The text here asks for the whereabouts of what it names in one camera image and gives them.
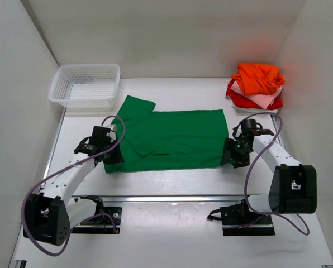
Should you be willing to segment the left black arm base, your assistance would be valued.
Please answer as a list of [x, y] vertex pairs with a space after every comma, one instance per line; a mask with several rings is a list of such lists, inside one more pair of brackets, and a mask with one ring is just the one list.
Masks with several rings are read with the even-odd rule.
[[95, 195], [72, 199], [67, 208], [72, 233], [120, 234], [122, 204], [107, 202]]

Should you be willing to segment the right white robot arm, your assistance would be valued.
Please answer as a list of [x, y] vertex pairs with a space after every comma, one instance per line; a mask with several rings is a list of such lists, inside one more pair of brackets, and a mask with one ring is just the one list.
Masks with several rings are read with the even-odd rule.
[[317, 173], [312, 165], [303, 165], [293, 158], [280, 144], [276, 135], [263, 128], [254, 119], [242, 120], [234, 129], [231, 138], [223, 146], [221, 165], [231, 164], [233, 168], [253, 169], [263, 159], [273, 173], [268, 192], [249, 195], [247, 172], [244, 184], [245, 205], [238, 210], [239, 219], [252, 223], [258, 214], [312, 214], [317, 208]]

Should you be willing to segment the green t shirt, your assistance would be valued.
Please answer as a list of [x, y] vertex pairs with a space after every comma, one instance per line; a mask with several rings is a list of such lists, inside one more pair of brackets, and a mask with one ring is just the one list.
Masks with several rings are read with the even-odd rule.
[[113, 124], [122, 163], [106, 173], [208, 169], [220, 166], [229, 132], [223, 110], [156, 111], [154, 102], [128, 95]]

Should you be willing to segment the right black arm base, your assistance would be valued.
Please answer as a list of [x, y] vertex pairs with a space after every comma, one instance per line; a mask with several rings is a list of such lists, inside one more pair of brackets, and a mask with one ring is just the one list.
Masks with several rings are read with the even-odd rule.
[[218, 208], [209, 212], [207, 221], [222, 224], [224, 237], [274, 236], [271, 216], [252, 212], [240, 195], [213, 195], [211, 202], [220, 202]]

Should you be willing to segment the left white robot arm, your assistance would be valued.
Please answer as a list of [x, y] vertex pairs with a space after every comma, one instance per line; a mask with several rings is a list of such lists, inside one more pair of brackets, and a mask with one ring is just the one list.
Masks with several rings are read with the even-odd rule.
[[30, 193], [22, 205], [23, 235], [54, 246], [62, 245], [80, 222], [106, 218], [103, 200], [96, 195], [73, 198], [78, 186], [101, 162], [123, 162], [117, 126], [94, 126], [92, 135], [81, 140], [67, 167]]

